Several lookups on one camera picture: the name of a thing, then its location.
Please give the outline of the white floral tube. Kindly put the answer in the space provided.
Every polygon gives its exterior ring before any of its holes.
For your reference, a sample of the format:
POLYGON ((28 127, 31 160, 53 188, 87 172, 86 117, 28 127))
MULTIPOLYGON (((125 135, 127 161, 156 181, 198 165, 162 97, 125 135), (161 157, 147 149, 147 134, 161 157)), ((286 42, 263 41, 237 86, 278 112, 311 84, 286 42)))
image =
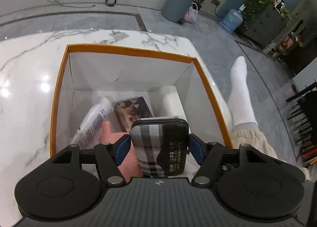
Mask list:
POLYGON ((110 101, 101 97, 98 103, 85 115, 70 144, 78 145, 80 149, 87 149, 91 146, 102 127, 102 123, 109 117, 111 108, 110 101))

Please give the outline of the grey trash bin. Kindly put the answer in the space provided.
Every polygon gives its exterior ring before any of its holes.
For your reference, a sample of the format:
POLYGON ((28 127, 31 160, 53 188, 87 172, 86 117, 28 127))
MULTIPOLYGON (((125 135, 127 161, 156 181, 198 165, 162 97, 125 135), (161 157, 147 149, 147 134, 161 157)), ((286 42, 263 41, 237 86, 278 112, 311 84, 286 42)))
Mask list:
POLYGON ((161 14, 168 21, 182 21, 194 0, 166 0, 161 14))

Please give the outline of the small striped bag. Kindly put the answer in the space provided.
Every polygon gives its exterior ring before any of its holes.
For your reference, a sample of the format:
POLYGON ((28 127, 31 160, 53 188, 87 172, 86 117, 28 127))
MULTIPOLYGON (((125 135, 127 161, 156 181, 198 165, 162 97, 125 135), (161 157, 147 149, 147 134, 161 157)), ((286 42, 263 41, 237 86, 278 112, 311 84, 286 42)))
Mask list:
POLYGON ((186 12, 184 20, 187 23, 195 23, 197 21, 197 17, 198 17, 198 6, 195 2, 193 2, 189 10, 186 12))

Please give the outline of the blue water jug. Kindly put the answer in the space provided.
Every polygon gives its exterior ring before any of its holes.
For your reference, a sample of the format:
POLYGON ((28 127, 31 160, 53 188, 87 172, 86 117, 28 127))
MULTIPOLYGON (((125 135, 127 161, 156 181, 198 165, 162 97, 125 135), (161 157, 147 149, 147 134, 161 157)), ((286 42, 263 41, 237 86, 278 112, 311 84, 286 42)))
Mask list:
POLYGON ((221 26, 227 33, 233 33, 243 22, 242 12, 244 9, 244 4, 242 4, 238 10, 230 9, 227 15, 219 22, 219 26, 221 26))

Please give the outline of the floral dark box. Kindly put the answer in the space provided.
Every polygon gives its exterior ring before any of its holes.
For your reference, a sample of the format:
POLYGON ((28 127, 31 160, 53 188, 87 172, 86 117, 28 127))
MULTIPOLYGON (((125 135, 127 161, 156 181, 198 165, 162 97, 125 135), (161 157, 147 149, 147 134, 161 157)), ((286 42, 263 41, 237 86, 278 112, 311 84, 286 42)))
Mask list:
POLYGON ((129 132, 135 121, 141 118, 153 117, 143 97, 131 98, 115 103, 114 112, 123 132, 129 132))

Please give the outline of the white rectangular box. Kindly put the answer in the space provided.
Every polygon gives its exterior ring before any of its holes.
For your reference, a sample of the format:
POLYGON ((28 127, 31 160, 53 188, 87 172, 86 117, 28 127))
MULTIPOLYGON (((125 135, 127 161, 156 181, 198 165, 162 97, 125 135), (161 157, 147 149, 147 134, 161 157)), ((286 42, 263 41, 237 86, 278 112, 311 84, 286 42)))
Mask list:
POLYGON ((180 97, 174 85, 153 88, 148 91, 155 117, 187 120, 180 97))

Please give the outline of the white sock foot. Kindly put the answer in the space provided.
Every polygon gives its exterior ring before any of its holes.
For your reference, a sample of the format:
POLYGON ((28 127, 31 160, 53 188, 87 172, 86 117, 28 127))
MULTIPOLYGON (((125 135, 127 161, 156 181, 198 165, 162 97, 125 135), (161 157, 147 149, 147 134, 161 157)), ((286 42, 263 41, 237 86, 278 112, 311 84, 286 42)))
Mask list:
POLYGON ((238 57, 230 70, 231 92, 227 103, 232 115, 233 126, 258 126, 250 100, 247 85, 247 65, 245 57, 238 57))

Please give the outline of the plaid black case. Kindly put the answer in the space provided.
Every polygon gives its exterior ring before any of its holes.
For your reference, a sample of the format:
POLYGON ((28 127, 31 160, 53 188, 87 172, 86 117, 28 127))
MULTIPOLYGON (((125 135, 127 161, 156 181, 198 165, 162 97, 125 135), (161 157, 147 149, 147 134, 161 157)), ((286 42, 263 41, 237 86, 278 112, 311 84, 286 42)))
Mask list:
POLYGON ((141 172, 147 177, 173 177, 185 170, 189 125, 181 118, 142 118, 130 136, 141 172))

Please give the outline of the green leafy plant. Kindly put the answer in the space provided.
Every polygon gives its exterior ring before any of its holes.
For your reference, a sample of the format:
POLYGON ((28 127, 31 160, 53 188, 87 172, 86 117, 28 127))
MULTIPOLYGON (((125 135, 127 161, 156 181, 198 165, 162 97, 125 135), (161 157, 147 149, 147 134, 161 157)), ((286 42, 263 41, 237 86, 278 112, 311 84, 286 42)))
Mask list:
POLYGON ((282 6, 280 9, 277 8, 277 5, 282 1, 283 0, 247 0, 245 9, 242 12, 244 27, 248 29, 252 23, 255 23, 256 19, 259 18, 260 14, 264 12, 264 9, 268 6, 273 6, 274 9, 277 9, 282 20, 288 25, 291 20, 291 12, 286 9, 285 6, 282 6))

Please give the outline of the orange cardboard box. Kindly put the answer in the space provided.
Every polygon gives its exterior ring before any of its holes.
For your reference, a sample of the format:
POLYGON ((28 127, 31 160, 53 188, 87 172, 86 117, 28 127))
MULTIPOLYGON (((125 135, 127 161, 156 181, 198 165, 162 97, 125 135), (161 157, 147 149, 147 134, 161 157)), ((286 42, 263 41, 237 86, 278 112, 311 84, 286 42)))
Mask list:
POLYGON ((192 132, 232 146, 227 105, 200 57, 115 45, 67 45, 56 79, 49 152, 71 138, 97 96, 116 102, 174 86, 192 132))

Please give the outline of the pink cylindrical bottle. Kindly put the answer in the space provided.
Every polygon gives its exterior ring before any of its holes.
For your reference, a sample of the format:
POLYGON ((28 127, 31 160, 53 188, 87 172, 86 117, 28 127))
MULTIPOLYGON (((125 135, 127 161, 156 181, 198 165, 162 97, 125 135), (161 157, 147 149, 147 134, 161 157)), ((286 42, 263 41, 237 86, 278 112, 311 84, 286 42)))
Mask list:
POLYGON ((110 144, 109 153, 126 182, 129 182, 133 177, 142 177, 139 162, 128 133, 114 133, 111 129, 111 123, 104 121, 99 143, 110 144))

